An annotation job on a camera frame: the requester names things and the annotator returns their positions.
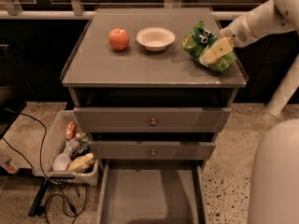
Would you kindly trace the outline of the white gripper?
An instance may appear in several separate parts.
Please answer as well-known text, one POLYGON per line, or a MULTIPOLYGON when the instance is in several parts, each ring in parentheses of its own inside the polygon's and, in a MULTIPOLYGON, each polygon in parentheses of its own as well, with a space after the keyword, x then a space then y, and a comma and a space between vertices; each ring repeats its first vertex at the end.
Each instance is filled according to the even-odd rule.
POLYGON ((248 16, 241 15, 233 20, 228 26, 220 29, 222 38, 204 49, 199 57, 202 65, 216 63, 219 58, 230 53, 234 46, 244 48, 257 41, 248 25, 248 16))

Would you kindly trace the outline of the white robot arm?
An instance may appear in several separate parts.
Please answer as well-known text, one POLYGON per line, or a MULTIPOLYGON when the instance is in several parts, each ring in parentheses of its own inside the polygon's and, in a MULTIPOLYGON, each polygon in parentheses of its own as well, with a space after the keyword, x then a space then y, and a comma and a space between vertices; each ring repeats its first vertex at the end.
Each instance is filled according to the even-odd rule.
MULTIPOLYGON (((269 0, 220 30, 204 51, 208 66, 271 34, 299 30, 299 0, 269 0)), ((248 224, 299 224, 299 119, 271 128, 257 148, 250 184, 248 224)))

